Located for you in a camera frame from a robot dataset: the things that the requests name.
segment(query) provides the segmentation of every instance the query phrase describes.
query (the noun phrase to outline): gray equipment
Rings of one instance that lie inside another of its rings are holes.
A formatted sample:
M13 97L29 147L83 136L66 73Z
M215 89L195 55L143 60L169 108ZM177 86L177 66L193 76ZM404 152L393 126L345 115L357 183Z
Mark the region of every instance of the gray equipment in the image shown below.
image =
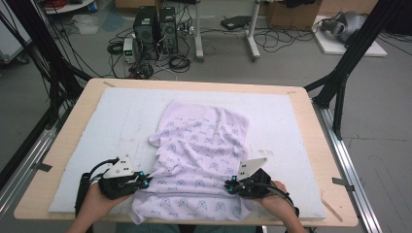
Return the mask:
M322 20L321 30L330 31L342 43L347 43L349 38L366 21L366 16L360 16L356 12L339 12L336 16Z

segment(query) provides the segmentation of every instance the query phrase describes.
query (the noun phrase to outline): cardboard box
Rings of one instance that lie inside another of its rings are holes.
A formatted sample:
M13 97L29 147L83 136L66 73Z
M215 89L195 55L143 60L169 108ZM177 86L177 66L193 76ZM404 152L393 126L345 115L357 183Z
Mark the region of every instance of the cardboard box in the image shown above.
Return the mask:
M116 8L137 9L141 6L161 6L160 0L115 0Z
M319 15L332 17L339 12L349 11L370 14L377 2L378 0L324 0Z
M272 2L266 12L268 27L279 26L283 29L312 30L315 18L322 6L323 0L314 4L287 8L285 4Z
M260 6L258 7L258 16L266 16L267 6L269 6L268 2L260 2Z

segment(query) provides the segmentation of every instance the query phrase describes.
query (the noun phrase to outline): table surface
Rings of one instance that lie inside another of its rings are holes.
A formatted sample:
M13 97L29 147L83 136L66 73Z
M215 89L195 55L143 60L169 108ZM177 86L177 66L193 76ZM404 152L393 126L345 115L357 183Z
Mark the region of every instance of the table surface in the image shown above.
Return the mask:
M289 95L295 113L296 121L304 142L306 152L315 175L322 202L326 210L323 220L307 221L306 226L355 226L358 218L354 207L342 185L332 183L332 178L341 178L336 167L326 137L313 109L306 90L295 86L252 85L231 83L187 83L163 81L131 81L112 79L92 79L88 82L75 108L64 123L55 139L49 153L44 159L45 164L52 166L48 172L38 171L33 181L25 191L15 209L15 217L20 219L74 219L74 214L49 213L49 206L58 189L61 177L70 156L85 130L103 91L110 87L148 88L148 89L181 89L198 91L223 91L241 93L265 93ZM129 222L128 215L107 216L104 220ZM150 218L146 221L165 222ZM193 224L245 224L245 225L282 225L273 220L257 220L247 218L242 222L210 222L206 220L189 222L174 221L174 223Z

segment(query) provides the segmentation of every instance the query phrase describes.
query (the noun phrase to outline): table leg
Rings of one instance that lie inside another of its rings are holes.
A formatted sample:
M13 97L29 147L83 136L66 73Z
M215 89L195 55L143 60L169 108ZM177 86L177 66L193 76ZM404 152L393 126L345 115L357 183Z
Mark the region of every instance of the table leg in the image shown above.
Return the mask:
M249 46L252 50L252 60L256 61L260 58L260 53L258 52L258 46L255 42L254 33L255 33L255 26L257 24L258 18L258 8L260 7L260 0L255 0L254 9L252 11L252 21L251 27L249 30L246 30L246 38L248 39Z
M200 0L196 0L196 28L194 35L194 44L196 46L196 59L200 62L203 62L203 47L202 47L202 38L200 36Z

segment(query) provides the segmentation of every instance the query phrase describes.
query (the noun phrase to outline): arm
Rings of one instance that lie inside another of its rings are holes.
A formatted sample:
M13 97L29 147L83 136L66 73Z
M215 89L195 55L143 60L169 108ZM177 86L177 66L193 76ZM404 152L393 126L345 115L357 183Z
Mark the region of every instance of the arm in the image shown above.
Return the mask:
M85 233L94 222L108 215L117 204L127 198L128 196L124 196L110 200L101 193L97 183L92 184L77 218L66 233Z
M275 185L287 192L284 184L274 182ZM267 212L278 217L286 226L289 233L306 232L289 203L278 195L267 196L257 200Z

